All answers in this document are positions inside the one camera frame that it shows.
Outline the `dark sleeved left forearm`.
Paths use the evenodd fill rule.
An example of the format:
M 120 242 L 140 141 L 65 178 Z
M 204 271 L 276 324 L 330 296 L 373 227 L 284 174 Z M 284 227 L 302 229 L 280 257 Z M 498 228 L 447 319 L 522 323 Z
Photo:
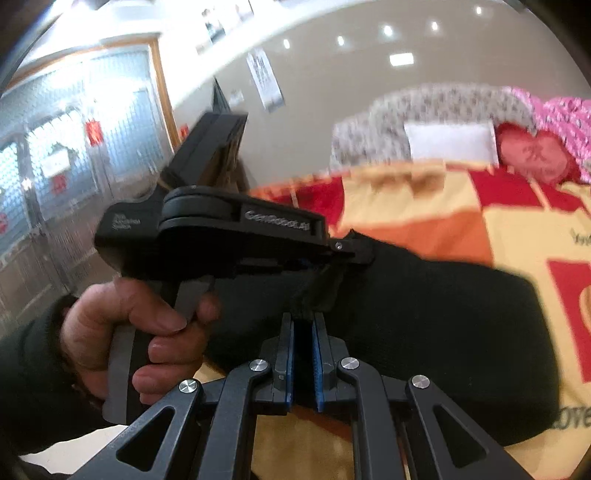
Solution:
M 63 353 L 59 333 L 66 295 L 1 339 L 1 442 L 21 456 L 107 428 L 102 401 L 90 394 Z

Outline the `person's left hand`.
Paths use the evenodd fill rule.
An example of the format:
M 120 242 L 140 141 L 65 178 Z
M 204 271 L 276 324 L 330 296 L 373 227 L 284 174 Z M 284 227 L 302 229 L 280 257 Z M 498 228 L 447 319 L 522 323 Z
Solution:
M 207 292 L 193 308 L 189 320 L 139 280 L 93 285 L 65 315 L 60 347 L 92 396 L 120 401 L 135 391 L 151 405 L 193 377 L 204 361 L 221 304 Z

